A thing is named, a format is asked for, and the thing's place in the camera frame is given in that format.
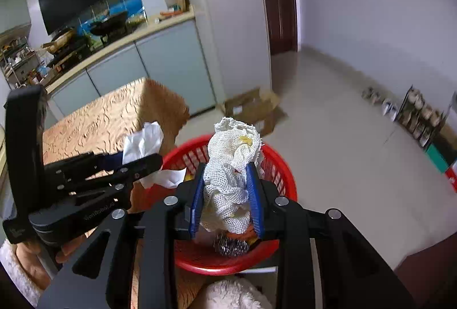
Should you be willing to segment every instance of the white mesh cloth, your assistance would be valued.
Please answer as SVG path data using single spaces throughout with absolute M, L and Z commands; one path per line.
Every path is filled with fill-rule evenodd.
M 253 161 L 259 177 L 263 177 L 262 141 L 255 127 L 233 118 L 224 117 L 214 129 L 203 175 L 205 205 L 201 224 L 208 231 L 223 229 L 241 234 L 250 222 L 246 165 Z

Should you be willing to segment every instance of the white label on box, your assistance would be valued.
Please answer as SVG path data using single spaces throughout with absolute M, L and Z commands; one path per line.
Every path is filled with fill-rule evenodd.
M 243 106 L 233 107 L 233 114 L 240 114 L 243 112 Z
M 263 128 L 265 127 L 265 120 L 257 121 L 254 124 L 254 127 L 255 127 L 255 129 L 257 130 L 258 133 L 261 132 L 263 130 Z

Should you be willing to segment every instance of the floor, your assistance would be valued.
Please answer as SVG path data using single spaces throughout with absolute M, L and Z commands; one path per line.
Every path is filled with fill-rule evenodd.
M 287 161 L 298 201 L 340 209 L 390 267 L 457 230 L 457 194 L 401 127 L 360 97 L 367 80 L 305 50 L 272 58 L 287 118 L 264 141 Z M 193 118 L 177 144 L 213 131 L 222 114 Z

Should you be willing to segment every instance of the red plastic basket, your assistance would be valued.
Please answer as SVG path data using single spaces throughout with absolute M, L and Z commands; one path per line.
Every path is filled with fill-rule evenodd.
M 189 140 L 164 157 L 164 169 L 187 168 L 193 175 L 198 163 L 208 162 L 207 145 L 212 134 Z M 281 195 L 296 201 L 296 187 L 292 172 L 284 159 L 269 145 L 262 146 L 264 160 L 261 163 L 265 179 L 278 187 Z M 146 190 L 147 204 L 163 199 L 174 191 L 154 185 Z M 240 257 L 224 257 L 212 247 L 197 245 L 192 241 L 175 241 L 175 263 L 188 271 L 212 276 L 235 274 L 270 257 L 279 246 L 278 241 L 264 241 L 252 251 Z

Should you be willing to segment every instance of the screw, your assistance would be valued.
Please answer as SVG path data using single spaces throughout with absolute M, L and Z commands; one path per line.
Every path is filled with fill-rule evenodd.
M 122 219 L 125 215 L 125 211 L 122 209 L 116 209 L 111 213 L 113 219 Z
M 328 210 L 328 215 L 331 219 L 339 219 L 341 217 L 341 211 L 337 209 L 330 209 Z
M 167 206 L 172 206 L 172 205 L 178 203 L 178 198 L 175 197 L 175 196 L 168 196 L 168 197 L 165 197 L 164 203 L 165 203 Z
M 289 200 L 287 199 L 287 197 L 280 196 L 280 197 L 276 197 L 275 203 L 278 206 L 286 206 L 287 204 L 289 204 Z

